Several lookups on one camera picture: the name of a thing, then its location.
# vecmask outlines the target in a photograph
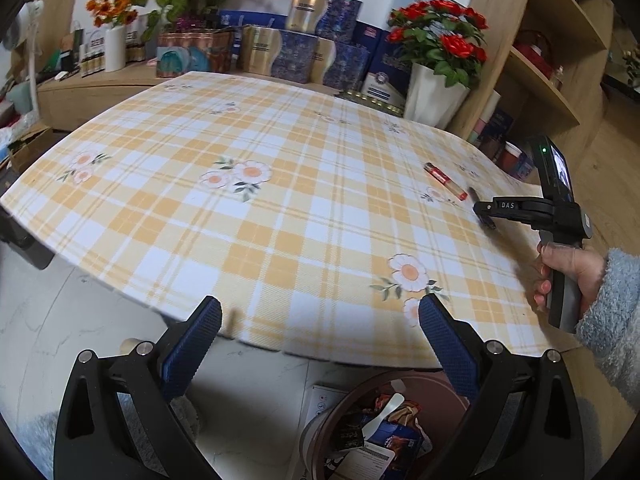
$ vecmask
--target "fuzzy blue sleeve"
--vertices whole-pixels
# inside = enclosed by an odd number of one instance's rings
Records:
[[[640,257],[609,251],[596,301],[578,323],[578,340],[636,411],[640,410]]]

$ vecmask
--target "metal screw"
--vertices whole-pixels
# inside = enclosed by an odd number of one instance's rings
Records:
[[[82,350],[78,354],[78,361],[80,361],[81,363],[85,363],[87,361],[90,361],[93,356],[94,354],[91,352],[91,350]]]
[[[558,350],[549,350],[549,352],[546,353],[546,357],[552,363],[559,363],[560,361],[562,361],[562,356],[560,355],[560,352]]]
[[[138,346],[136,346],[136,352],[140,355],[147,355],[154,349],[154,344],[149,341],[143,341]]]
[[[486,349],[493,355],[498,355],[502,353],[502,351],[504,350],[504,346],[502,346],[502,343],[500,341],[491,339],[491,341],[486,342]]]

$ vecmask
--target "small white vase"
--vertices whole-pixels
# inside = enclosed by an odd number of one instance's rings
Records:
[[[414,63],[404,118],[443,130],[469,93],[462,83],[446,88],[445,79],[431,68]]]
[[[115,72],[127,62],[127,28],[123,25],[110,28],[104,34],[104,71]]]

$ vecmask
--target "tablecloth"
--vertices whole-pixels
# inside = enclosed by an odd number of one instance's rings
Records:
[[[285,84],[189,73],[78,128],[1,203],[99,280],[186,319],[207,294],[222,333],[364,365],[437,364],[417,323],[435,292],[512,352],[575,347],[526,291],[537,233],[472,211],[423,170],[481,198],[540,195],[469,143]]]

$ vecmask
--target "hand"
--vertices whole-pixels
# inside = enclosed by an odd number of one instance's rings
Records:
[[[538,252],[534,266],[540,274],[540,280],[536,281],[533,299],[538,307],[544,308],[546,295],[551,291],[551,282],[548,277],[551,269],[559,270],[578,283],[578,288],[582,293],[580,302],[580,318],[584,316],[597,296],[606,263],[604,258],[593,250],[576,249],[573,247],[547,244],[538,244]]]

